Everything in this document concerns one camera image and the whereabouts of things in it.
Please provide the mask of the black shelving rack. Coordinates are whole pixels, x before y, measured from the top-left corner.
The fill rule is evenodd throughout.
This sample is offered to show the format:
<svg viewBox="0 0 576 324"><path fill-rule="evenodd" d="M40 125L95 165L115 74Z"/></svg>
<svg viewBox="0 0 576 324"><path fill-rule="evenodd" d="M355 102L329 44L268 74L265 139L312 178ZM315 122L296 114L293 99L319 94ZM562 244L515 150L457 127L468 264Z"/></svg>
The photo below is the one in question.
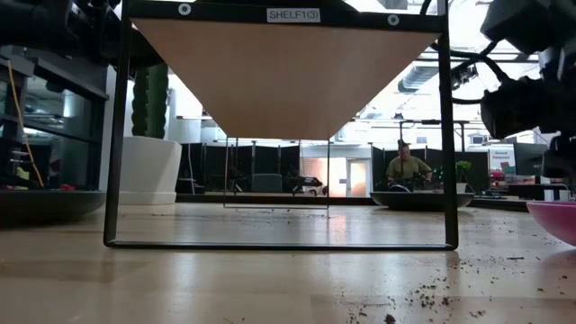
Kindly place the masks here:
<svg viewBox="0 0 576 324"><path fill-rule="evenodd" d="M0 189L98 189L107 70L0 47Z"/></svg>

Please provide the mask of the cluttered black desk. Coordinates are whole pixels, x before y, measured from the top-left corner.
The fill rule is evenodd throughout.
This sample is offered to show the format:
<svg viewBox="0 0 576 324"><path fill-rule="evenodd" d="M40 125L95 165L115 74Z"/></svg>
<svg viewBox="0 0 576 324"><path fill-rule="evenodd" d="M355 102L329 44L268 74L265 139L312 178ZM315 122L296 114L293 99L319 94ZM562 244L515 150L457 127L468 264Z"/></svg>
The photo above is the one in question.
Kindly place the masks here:
<svg viewBox="0 0 576 324"><path fill-rule="evenodd" d="M503 170L491 170L490 189L500 195L529 201L563 201L572 198L572 189L564 179L546 178L540 175L519 175L513 166Z"/></svg>

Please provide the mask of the dark teal plate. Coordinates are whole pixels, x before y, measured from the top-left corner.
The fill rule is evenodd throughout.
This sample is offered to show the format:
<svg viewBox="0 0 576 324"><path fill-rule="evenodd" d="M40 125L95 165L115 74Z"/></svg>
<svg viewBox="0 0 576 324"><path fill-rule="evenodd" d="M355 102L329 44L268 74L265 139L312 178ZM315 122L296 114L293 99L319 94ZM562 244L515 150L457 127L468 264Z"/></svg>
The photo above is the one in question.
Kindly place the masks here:
<svg viewBox="0 0 576 324"><path fill-rule="evenodd" d="M372 200L393 211L404 212L443 212L446 197L433 192L371 192Z"/></svg>

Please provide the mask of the white small vehicle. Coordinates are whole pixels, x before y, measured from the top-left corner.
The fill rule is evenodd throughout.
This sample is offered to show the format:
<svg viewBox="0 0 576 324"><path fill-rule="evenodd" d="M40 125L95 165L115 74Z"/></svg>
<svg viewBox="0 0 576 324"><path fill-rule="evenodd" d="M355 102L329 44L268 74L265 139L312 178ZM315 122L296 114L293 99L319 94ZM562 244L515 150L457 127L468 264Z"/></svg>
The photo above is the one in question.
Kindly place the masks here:
<svg viewBox="0 0 576 324"><path fill-rule="evenodd" d="M297 176L295 185L291 190L292 194L312 194L314 196L327 195L329 188L324 185L317 177Z"/></svg>

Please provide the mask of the black room partition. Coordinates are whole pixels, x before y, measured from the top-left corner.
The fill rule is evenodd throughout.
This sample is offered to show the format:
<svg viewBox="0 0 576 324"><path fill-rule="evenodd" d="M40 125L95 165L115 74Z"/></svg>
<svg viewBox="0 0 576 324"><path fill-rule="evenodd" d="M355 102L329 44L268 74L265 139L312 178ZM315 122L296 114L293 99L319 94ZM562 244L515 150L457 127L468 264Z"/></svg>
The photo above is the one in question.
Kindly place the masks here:
<svg viewBox="0 0 576 324"><path fill-rule="evenodd" d="M250 193L253 174L280 174L289 193L301 175L298 146L184 144L175 190L179 194Z"/></svg>
<svg viewBox="0 0 576 324"><path fill-rule="evenodd" d="M432 182L425 189L441 189L444 183L443 172L443 151L429 147L415 148L410 154L422 159L432 168ZM374 192L383 192L387 190L388 179L386 169L389 163L397 157L394 150L384 150L371 147L372 160L372 190ZM466 160L472 163L472 167L467 174L468 185L466 193L479 193L487 190L489 186L489 155L487 152L461 152L454 153L455 163L460 160Z"/></svg>

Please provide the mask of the magenta plate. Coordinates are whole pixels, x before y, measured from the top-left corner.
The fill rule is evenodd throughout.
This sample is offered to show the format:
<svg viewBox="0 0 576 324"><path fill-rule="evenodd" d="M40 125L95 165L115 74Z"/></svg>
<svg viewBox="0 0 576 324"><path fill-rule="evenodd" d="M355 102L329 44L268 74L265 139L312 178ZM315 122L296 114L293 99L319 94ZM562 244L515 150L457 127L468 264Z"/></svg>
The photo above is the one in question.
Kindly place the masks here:
<svg viewBox="0 0 576 324"><path fill-rule="evenodd" d="M556 239L576 247L576 202L527 202L535 221Z"/></svg>

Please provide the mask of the black computer monitor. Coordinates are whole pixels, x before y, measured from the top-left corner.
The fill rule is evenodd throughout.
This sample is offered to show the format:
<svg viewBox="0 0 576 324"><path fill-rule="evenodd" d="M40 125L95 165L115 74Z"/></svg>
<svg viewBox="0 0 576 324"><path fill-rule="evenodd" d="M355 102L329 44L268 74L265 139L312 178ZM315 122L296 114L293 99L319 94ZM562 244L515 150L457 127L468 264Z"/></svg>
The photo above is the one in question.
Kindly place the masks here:
<svg viewBox="0 0 576 324"><path fill-rule="evenodd" d="M544 144L514 143L514 158L518 176L540 176L543 154L548 147Z"/></svg>

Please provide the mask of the white faceted plant pot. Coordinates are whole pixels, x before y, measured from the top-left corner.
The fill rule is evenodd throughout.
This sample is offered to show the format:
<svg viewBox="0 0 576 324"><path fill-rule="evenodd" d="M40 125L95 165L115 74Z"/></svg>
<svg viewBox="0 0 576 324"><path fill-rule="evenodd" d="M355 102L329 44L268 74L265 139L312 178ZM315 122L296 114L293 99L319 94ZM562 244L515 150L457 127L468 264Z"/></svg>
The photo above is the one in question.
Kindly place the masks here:
<svg viewBox="0 0 576 324"><path fill-rule="evenodd" d="M119 205L167 205L176 201L182 146L171 140L125 137Z"/></svg>

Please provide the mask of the orange lit door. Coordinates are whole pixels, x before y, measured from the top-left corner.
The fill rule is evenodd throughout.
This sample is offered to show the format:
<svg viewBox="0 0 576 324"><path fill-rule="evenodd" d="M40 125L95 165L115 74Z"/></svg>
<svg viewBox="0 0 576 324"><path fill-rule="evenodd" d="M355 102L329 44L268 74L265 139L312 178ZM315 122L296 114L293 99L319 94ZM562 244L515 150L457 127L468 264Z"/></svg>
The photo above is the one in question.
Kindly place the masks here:
<svg viewBox="0 0 576 324"><path fill-rule="evenodd" d="M371 190L369 159L352 158L347 161L347 197L368 197Z"/></svg>

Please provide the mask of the white printed sign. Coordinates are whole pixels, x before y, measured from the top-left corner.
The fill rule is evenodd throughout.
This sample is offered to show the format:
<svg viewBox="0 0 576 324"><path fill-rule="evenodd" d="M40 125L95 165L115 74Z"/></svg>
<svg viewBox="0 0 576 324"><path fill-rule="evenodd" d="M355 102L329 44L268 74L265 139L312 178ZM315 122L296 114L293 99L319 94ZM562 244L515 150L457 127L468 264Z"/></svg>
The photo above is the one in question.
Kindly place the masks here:
<svg viewBox="0 0 576 324"><path fill-rule="evenodd" d="M490 171L504 171L507 167L516 165L514 148L508 146L492 146L488 150Z"/></svg>

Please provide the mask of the green cactus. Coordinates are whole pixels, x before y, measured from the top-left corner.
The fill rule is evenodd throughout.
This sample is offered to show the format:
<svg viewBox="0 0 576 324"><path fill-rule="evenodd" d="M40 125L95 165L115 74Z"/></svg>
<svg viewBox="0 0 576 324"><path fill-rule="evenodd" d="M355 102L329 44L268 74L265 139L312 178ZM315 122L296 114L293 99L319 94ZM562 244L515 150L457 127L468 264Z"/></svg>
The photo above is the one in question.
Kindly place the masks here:
<svg viewBox="0 0 576 324"><path fill-rule="evenodd" d="M166 134L168 65L139 69L132 92L132 135L162 140Z"/></svg>

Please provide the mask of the person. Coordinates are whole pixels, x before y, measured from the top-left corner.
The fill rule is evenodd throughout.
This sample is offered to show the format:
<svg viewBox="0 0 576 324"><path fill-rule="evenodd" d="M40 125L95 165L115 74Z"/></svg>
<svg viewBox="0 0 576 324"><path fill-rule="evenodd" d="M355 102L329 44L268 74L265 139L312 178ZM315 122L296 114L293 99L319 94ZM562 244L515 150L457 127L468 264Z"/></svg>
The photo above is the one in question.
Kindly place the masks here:
<svg viewBox="0 0 576 324"><path fill-rule="evenodd" d="M386 169L387 190L390 192L413 192L425 189L432 182L432 168L422 159L410 154L410 145L398 140L398 156Z"/></svg>

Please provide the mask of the wooden shelf with black frame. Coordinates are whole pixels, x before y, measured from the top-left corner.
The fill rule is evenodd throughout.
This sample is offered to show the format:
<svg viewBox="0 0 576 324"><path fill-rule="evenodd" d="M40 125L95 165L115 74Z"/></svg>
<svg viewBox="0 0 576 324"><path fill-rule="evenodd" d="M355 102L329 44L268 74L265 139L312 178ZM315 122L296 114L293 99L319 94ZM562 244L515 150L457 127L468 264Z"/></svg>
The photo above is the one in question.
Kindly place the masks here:
<svg viewBox="0 0 576 324"><path fill-rule="evenodd" d="M329 140L409 63L439 47L445 240L459 244L449 0L436 12L360 12L344 0L121 0L103 243L117 237L132 35L142 34L230 136Z"/></svg>

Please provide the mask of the dark green plate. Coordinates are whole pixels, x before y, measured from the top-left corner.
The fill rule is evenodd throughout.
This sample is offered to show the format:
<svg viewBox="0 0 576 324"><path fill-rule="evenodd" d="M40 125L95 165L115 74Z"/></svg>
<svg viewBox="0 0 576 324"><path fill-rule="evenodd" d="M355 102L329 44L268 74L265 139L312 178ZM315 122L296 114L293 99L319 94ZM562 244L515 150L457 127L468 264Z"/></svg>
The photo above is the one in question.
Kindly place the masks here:
<svg viewBox="0 0 576 324"><path fill-rule="evenodd" d="M105 199L100 191L0 191L0 229L78 221Z"/></svg>

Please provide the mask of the grey chair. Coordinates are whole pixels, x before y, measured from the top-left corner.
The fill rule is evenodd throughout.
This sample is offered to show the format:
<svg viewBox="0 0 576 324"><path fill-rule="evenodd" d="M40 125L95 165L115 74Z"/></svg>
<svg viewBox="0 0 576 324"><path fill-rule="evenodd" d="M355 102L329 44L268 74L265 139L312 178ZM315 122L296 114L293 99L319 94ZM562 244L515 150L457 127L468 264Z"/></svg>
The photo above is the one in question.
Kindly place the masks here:
<svg viewBox="0 0 576 324"><path fill-rule="evenodd" d="M283 177L280 174L253 174L251 190L255 193L280 193Z"/></svg>

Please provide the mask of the small potted plant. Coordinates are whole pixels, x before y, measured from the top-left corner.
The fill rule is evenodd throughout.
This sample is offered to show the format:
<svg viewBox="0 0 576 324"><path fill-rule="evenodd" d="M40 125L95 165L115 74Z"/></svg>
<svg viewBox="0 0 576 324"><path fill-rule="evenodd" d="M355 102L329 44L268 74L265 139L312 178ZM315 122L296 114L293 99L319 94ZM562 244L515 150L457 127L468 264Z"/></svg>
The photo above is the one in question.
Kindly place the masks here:
<svg viewBox="0 0 576 324"><path fill-rule="evenodd" d="M472 167L472 163L466 160L460 160L455 163L456 191L459 194L466 192L468 185L467 174Z"/></svg>

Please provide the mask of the black ceiling spotlight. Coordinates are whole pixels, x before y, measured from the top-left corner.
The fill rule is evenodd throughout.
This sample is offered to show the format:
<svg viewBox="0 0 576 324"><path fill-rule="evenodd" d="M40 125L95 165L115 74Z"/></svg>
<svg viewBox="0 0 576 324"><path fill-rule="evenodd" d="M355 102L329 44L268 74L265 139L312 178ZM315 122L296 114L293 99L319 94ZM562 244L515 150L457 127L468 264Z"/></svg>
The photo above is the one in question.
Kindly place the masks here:
<svg viewBox="0 0 576 324"><path fill-rule="evenodd" d="M469 66L458 66L451 69L451 89L457 90L462 85L469 83L478 76L477 67L472 64Z"/></svg>

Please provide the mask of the black aluminium table frame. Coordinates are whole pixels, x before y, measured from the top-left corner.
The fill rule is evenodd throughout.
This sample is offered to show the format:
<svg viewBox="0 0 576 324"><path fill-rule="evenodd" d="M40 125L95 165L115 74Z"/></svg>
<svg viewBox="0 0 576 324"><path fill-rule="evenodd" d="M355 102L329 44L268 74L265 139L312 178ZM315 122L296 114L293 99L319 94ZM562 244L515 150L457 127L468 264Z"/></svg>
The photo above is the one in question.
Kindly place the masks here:
<svg viewBox="0 0 576 324"><path fill-rule="evenodd" d="M528 212L527 200L478 198L471 193L459 193L457 206L510 212ZM305 205L305 206L375 206L370 197L326 197L311 195L223 195L178 193L178 203L222 203L226 205Z"/></svg>

